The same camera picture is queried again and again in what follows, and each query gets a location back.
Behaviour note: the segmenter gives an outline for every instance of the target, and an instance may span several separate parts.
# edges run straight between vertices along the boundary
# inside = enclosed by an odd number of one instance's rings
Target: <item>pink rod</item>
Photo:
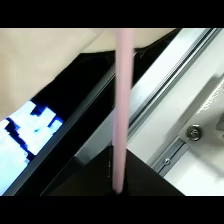
[[[113,189],[117,194],[123,190],[127,153],[128,113],[133,73],[133,37],[134,29],[117,29],[116,93],[113,127]]]

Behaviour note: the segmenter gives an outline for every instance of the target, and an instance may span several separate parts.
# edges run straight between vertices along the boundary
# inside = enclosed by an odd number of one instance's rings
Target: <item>screw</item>
[[[163,164],[164,164],[165,166],[169,165],[169,164],[170,164],[170,158],[166,158],[166,159],[164,159],[164,160],[163,160]]]
[[[187,131],[186,136],[191,141],[198,141],[202,137],[202,131],[199,125],[191,125]]]

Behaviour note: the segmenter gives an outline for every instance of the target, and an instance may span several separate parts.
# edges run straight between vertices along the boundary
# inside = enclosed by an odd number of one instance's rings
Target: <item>beige fabric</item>
[[[136,29],[144,47],[170,29]],[[115,49],[113,29],[0,29],[0,120],[50,83],[81,52]]]

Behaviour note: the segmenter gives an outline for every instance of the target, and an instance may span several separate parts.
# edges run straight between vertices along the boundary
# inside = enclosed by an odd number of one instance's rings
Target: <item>pixelated image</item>
[[[0,121],[0,195],[34,159],[63,121],[31,101]]]

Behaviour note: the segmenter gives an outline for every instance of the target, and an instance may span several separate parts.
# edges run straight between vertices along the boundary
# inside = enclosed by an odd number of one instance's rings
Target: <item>blue and white screen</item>
[[[0,195],[34,159],[63,121],[31,101],[0,121]]]

